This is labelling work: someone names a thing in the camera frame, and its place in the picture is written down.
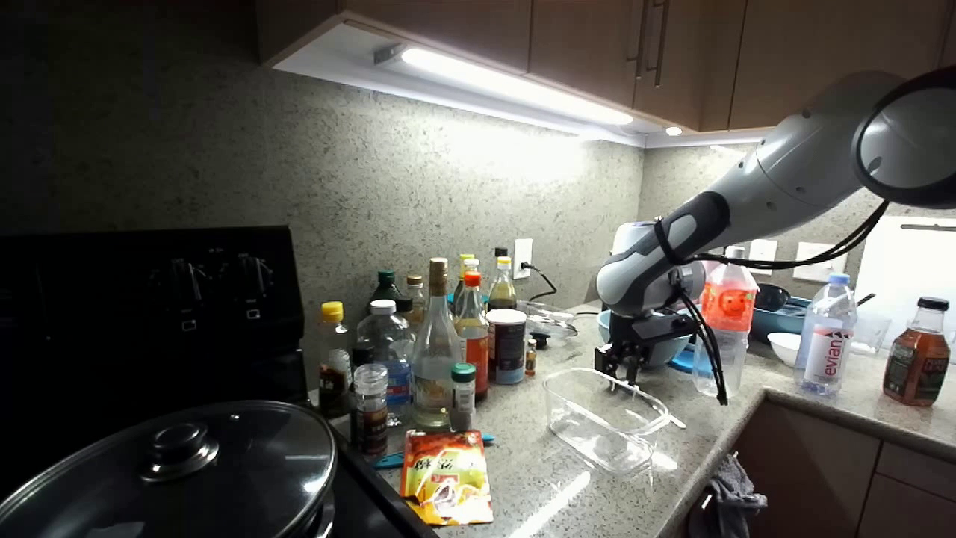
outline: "transparent box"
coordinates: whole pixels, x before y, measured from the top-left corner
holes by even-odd
[[[610,471],[651,456],[648,437],[672,422],[664,401],[591,368],[555,371],[548,385],[548,429]]]

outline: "snack bag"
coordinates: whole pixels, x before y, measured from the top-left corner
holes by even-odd
[[[409,434],[400,497],[430,525],[491,524],[480,434]]]

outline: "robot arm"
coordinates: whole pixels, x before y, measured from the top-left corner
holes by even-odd
[[[675,261],[791,231],[845,199],[860,187],[855,134],[896,83],[891,75],[836,83],[785,117],[755,151],[667,214],[658,231],[618,231],[613,256],[597,272],[600,302],[627,316],[660,308],[669,295],[664,274]]]
[[[675,295],[700,293],[702,262],[688,261],[705,247],[791,231],[860,186],[896,202],[956,205],[953,147],[956,66],[908,83],[873,72],[832,86],[672,214],[618,228],[613,256],[597,272],[613,347],[594,365],[607,374],[627,365],[633,383],[637,365],[654,365],[660,340],[693,331]]]

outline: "cable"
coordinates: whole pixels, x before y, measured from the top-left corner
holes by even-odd
[[[560,293],[560,287],[539,269],[539,265],[533,265],[533,262],[521,262],[521,269],[533,269],[533,272],[539,272],[542,274],[542,281],[551,287],[551,290],[545,290],[545,293],[536,293],[536,295],[528,295],[528,302],[539,302],[539,298],[545,298],[545,295],[555,295]]]
[[[835,247],[823,252],[823,253],[812,253],[808,261],[748,261],[748,256],[721,256],[721,253],[697,253],[690,261],[717,261],[717,262],[739,262],[739,265],[751,265],[751,269],[796,269],[796,265],[812,265],[812,262],[823,262],[823,261],[835,261],[835,256],[842,256],[848,253],[851,247],[857,247],[869,234],[873,228],[879,223],[879,219],[887,211],[891,199],[882,199],[869,219],[851,231],[845,240],[839,240]]]
[[[693,298],[688,293],[682,293],[684,308],[690,311],[690,316],[697,319],[697,334],[705,344],[705,353],[712,359],[712,374],[714,374],[714,385],[717,385],[717,401],[721,407],[727,407],[727,380],[722,380],[722,361],[721,361],[721,347],[717,347],[717,334],[714,328],[705,323],[705,316],[700,313],[700,308],[693,305]]]

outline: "pot lid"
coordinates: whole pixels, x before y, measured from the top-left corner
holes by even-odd
[[[288,534],[334,471],[331,428],[282,401],[185,410],[106,437],[19,488],[0,534]]]

